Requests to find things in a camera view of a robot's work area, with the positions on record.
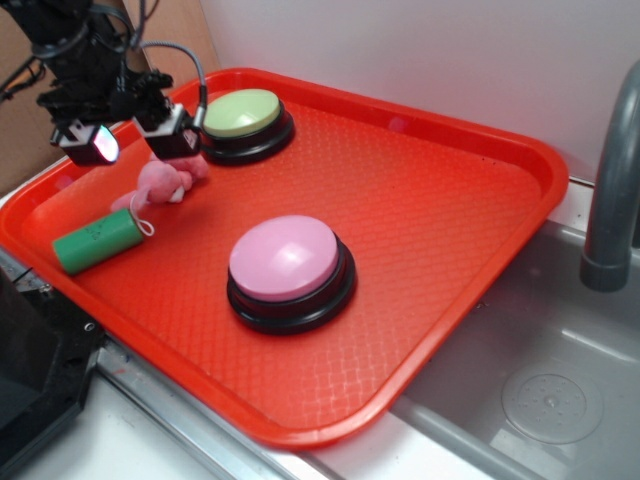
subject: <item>green cylinder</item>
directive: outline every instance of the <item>green cylinder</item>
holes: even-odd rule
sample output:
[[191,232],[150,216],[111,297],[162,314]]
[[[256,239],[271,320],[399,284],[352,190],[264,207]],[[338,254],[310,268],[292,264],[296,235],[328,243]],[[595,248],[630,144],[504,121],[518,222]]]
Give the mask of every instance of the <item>green cylinder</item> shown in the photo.
[[128,209],[118,210],[53,242],[62,268],[75,275],[142,243],[142,233]]

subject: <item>pink stuffed toy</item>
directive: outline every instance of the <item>pink stuffed toy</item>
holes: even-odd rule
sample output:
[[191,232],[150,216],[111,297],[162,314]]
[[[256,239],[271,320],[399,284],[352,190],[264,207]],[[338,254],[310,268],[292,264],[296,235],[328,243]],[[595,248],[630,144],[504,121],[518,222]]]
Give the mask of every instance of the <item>pink stuffed toy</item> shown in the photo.
[[138,189],[111,204],[111,211],[131,208],[134,213],[147,203],[179,203],[196,180],[207,176],[209,165],[200,155],[158,160],[154,154],[138,176]]

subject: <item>wooden surface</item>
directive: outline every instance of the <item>wooden surface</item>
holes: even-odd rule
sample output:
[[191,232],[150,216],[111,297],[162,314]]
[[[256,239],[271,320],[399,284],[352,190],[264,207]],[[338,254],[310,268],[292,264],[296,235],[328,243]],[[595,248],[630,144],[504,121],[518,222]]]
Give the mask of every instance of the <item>wooden surface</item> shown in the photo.
[[[27,37],[7,12],[0,9],[0,82],[30,55]],[[36,105],[36,97],[49,89],[53,75],[33,88],[0,104],[0,195],[26,181],[64,154],[49,145],[53,126],[49,112]]]
[[[138,0],[124,0],[134,26],[138,25]],[[144,40],[167,40],[190,48],[198,56],[205,72],[220,69],[218,57],[199,0],[160,2],[147,22]],[[152,68],[170,74],[174,86],[196,78],[196,69],[184,53],[167,48],[148,48],[145,55]]]

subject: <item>cable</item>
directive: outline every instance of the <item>cable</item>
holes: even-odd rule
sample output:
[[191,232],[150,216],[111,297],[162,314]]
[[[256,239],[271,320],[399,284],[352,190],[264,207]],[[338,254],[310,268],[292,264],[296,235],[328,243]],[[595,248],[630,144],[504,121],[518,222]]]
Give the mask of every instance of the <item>cable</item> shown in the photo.
[[156,0],[154,2],[153,7],[151,7],[151,10],[149,11],[149,13],[147,13],[146,20],[149,20],[151,18],[151,15],[155,13],[159,3],[160,3],[160,0]]
[[[7,78],[7,80],[4,81],[2,85],[0,85],[0,103],[5,100],[10,100],[13,98],[14,93],[24,90],[44,78],[46,73],[44,64],[40,61],[38,63],[38,70],[34,72],[31,68],[34,61],[36,61],[35,56],[29,57],[9,76],[9,78]],[[27,70],[29,71],[29,74],[26,80],[22,80],[20,76],[24,76]]]
[[110,17],[114,17],[120,20],[120,22],[122,22],[124,27],[127,29],[127,43],[129,43],[129,40],[131,39],[131,32],[133,30],[133,25],[131,25],[131,21],[121,10],[118,10],[117,8],[114,8],[114,7],[109,7],[107,5],[94,4],[91,6],[89,11],[91,13],[108,15]]
[[102,39],[102,37],[100,37],[100,35],[96,35],[96,36],[94,36],[94,38],[95,38],[95,40],[96,40],[100,45],[102,45],[102,46],[103,46],[104,48],[106,48],[107,50],[111,50],[112,52],[119,53],[119,54],[124,54],[124,53],[127,51],[127,48],[126,48],[126,45],[127,45],[127,44],[126,44],[126,43],[125,43],[125,44],[123,44],[123,45],[122,45],[121,47],[119,47],[119,48],[114,48],[113,46],[111,46],[111,45],[109,45],[107,42],[105,42],[105,41]]
[[202,68],[202,64],[200,63],[200,60],[198,59],[198,56],[193,52],[193,50],[174,42],[152,40],[148,42],[142,42],[140,44],[140,48],[142,49],[145,49],[147,47],[174,48],[176,50],[180,50],[183,53],[186,53],[187,55],[189,55],[189,57],[191,57],[191,60],[195,64],[196,70],[198,71],[198,80],[200,81],[200,89],[199,89],[200,98],[198,101],[198,108],[196,110],[196,114],[194,115],[194,118],[193,118],[193,126],[197,129],[200,129],[202,127],[202,123],[204,122],[204,115],[207,110],[208,93],[207,93],[207,81],[204,78],[204,70]]
[[140,47],[142,35],[144,34],[144,24],[145,24],[146,15],[147,15],[147,2],[145,0],[140,0],[139,15],[140,15],[140,22],[138,24],[138,28],[133,33],[133,37],[131,38],[131,43],[129,44],[132,50],[137,50],[138,47]]

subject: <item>green button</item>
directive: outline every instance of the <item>green button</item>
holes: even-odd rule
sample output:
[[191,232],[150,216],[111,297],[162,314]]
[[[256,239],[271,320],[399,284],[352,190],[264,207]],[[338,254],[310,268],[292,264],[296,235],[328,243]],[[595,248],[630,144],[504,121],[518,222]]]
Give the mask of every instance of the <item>green button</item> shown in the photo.
[[280,101],[273,92],[238,90],[214,100],[207,107],[204,130],[215,137],[240,137],[255,133],[273,122]]

